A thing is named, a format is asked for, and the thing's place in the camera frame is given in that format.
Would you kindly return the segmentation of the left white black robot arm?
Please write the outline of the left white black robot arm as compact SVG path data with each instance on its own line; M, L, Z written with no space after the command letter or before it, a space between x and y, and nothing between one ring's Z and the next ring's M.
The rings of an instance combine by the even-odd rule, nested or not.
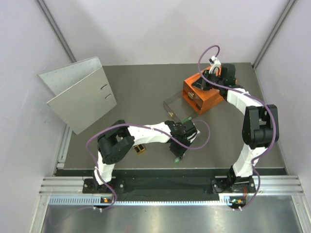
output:
M149 143L168 143L170 151L182 159L200 133L192 121L186 123L164 121L155 125L121 126L97 137L98 161L94 170L93 186L99 192L110 188L112 171L133 147Z

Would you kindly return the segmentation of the clear drawer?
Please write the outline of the clear drawer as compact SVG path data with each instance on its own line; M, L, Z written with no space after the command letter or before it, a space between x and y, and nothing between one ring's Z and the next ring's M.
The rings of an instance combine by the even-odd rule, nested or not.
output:
M190 116L198 116L197 111L191 107L187 100L185 100L183 91L179 91L164 100L163 107L175 122L181 122Z
M193 105L197 107L198 109L201 108L202 100L195 92L185 91L185 90L183 92L184 92L185 100L187 100L190 103L190 105Z

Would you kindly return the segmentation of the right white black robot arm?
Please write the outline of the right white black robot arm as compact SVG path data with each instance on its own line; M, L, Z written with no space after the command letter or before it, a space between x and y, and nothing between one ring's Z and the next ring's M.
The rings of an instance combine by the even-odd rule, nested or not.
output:
M238 85L233 64L212 65L197 74L203 91L217 90L218 94L236 107L244 116L242 125L243 148L231 166L227 187L240 191L253 175L258 160L278 140L277 107L267 105Z

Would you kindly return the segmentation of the orange drawer box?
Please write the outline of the orange drawer box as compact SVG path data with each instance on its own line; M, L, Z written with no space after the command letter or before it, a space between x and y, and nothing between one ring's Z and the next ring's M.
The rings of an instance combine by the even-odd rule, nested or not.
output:
M185 79L183 82L183 91L191 91L195 92L202 100L202 106L200 109L197 107L191 105L191 107L197 111L198 115L202 115L209 109L213 108L214 106L218 105L222 101L224 101L224 98L219 94L218 89L211 89L208 91L200 90L198 88L195 88L191 86L191 84L196 81L199 78L200 74L196 73L189 78Z

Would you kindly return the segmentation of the green tube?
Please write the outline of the green tube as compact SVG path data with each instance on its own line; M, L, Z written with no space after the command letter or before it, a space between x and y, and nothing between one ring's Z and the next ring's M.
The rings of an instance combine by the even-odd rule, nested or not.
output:
M175 158L175 160L174 160L175 163L179 163L180 161L181 161L181 158L179 158L179 157Z
M197 116L190 116L190 117L188 117L188 118L182 120L181 123L187 122L187 121L189 121L189 120L193 120L193 119L195 119L196 117L197 117Z

